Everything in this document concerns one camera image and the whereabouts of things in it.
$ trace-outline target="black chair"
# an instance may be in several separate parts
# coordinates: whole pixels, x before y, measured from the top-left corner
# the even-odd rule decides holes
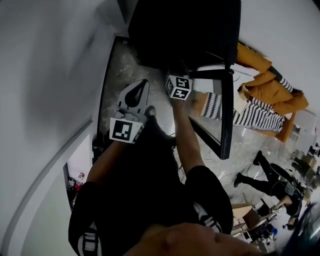
[[[139,63],[190,78],[218,79],[222,84],[220,143],[190,119],[195,132],[221,158],[230,154],[233,129],[233,71],[236,62],[241,1],[139,0],[128,33]],[[196,71],[224,64],[223,70]]]

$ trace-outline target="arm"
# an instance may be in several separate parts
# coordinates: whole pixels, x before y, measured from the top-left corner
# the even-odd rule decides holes
[[[99,159],[91,167],[88,174],[87,182],[94,182],[98,185],[102,185],[106,176],[110,170],[115,166],[117,160],[121,156],[122,152],[127,147],[127,143],[114,141],[112,144],[103,152]]]
[[[200,146],[182,100],[172,100],[176,148],[187,175],[196,166],[205,166],[201,158]]]
[[[289,206],[289,205],[292,205],[292,201],[290,199],[290,197],[288,195],[286,195],[284,198],[282,198],[275,206],[273,206],[272,208],[274,210],[277,210],[279,209],[281,206],[283,205],[286,205],[286,206]]]

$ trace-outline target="marble floor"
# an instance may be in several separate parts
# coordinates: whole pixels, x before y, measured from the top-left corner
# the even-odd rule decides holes
[[[108,130],[110,117],[114,115],[121,90],[134,81],[148,79],[150,83],[148,105],[155,106],[156,118],[163,131],[168,135],[173,134],[175,127],[172,107],[165,89],[166,74],[158,69],[138,65],[135,52],[127,40],[119,37],[115,40],[102,98],[100,132],[105,133]],[[220,136],[220,121],[203,117],[199,117],[198,121],[210,127],[210,132],[214,136]],[[290,168],[290,153],[283,143],[250,129],[233,128],[230,158],[227,160],[220,160],[199,137],[198,141],[205,165],[219,178],[233,204],[248,202],[255,205],[263,197],[263,193],[248,185],[240,184],[237,189],[233,186],[237,173],[255,177],[257,180],[266,180],[262,168],[251,165],[259,150],[271,163],[279,164],[284,169]],[[175,157],[180,164],[177,152]],[[184,182],[183,172],[179,171],[179,175]]]

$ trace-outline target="fiducial marker cube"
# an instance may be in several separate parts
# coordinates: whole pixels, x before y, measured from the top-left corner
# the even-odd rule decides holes
[[[192,90],[192,80],[169,75],[165,88],[169,93],[170,98],[186,100]]]

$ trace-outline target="shoe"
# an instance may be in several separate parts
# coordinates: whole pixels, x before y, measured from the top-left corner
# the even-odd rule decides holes
[[[242,174],[241,174],[241,173],[238,173],[238,174],[236,175],[236,178],[235,178],[234,183],[233,183],[233,186],[234,186],[235,188],[238,187],[240,183],[242,183],[242,182],[241,182],[241,177],[242,177]]]
[[[260,158],[261,155],[262,155],[262,151],[259,150],[258,154],[256,154],[256,156],[255,156],[255,159],[253,160],[253,164],[255,166],[259,166],[260,165],[259,158]]]
[[[154,106],[148,106],[147,109],[145,110],[144,114],[147,116],[147,117],[151,117],[151,116],[154,116],[156,117],[157,115],[157,111],[156,111],[156,108]]]

